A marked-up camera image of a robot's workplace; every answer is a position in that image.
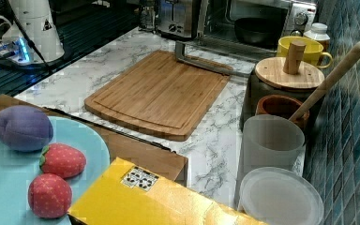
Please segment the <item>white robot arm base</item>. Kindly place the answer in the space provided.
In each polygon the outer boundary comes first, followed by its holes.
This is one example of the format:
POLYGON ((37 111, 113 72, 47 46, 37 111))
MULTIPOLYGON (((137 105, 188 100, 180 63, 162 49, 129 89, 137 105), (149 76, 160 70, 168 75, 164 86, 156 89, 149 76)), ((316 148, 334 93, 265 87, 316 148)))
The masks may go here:
POLYGON ((11 60, 19 65, 50 63, 65 51, 53 24, 49 0, 8 0, 14 13, 12 24, 2 36, 13 42, 19 53, 11 60))

